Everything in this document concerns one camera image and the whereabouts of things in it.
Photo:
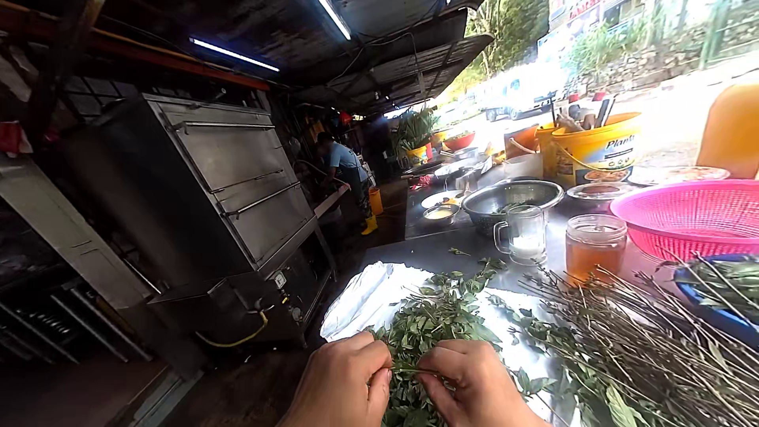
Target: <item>honey jar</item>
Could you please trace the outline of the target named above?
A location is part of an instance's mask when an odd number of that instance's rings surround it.
[[[580,215],[567,222],[566,267],[569,282],[577,284],[590,273],[601,280],[608,275],[597,265],[618,274],[627,247],[627,224],[611,215]]]

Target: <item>potted plant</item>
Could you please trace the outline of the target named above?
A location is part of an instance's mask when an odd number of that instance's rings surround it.
[[[412,164],[426,163],[427,145],[433,136],[433,128],[438,121],[434,109],[424,108],[420,112],[408,110],[401,115],[398,131],[393,135],[395,152],[400,157],[405,152]]]

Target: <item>signboard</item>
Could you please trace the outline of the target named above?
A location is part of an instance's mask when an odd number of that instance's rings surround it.
[[[537,57],[541,62],[560,62],[575,40],[598,25],[600,6],[592,6],[575,19],[557,27],[537,41]]]
[[[575,19],[599,3],[601,3],[601,0],[580,0],[576,5],[569,9],[569,19]]]
[[[548,1],[548,15],[549,21],[553,21],[559,15],[564,13],[566,9],[566,0],[549,0]]]

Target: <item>pink plastic basket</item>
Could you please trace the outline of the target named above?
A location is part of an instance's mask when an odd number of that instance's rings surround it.
[[[658,185],[614,200],[645,253],[674,261],[702,255],[759,253],[759,181],[725,179]]]

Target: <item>man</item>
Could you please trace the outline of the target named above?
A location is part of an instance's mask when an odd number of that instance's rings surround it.
[[[530,410],[484,341],[444,340],[425,354],[419,374],[448,427],[550,427]],[[387,345],[370,332],[328,343],[311,355],[278,427],[380,427],[392,375]],[[455,385],[452,393],[441,377]]]
[[[367,222],[367,228],[361,232],[367,235],[377,229],[377,220],[369,206],[369,176],[361,167],[358,156],[350,148],[335,142],[335,138],[327,132],[317,135],[317,155],[326,158],[327,177],[322,181],[322,189],[335,179],[337,168],[342,172],[342,180],[351,186],[351,193],[356,200],[356,205]]]

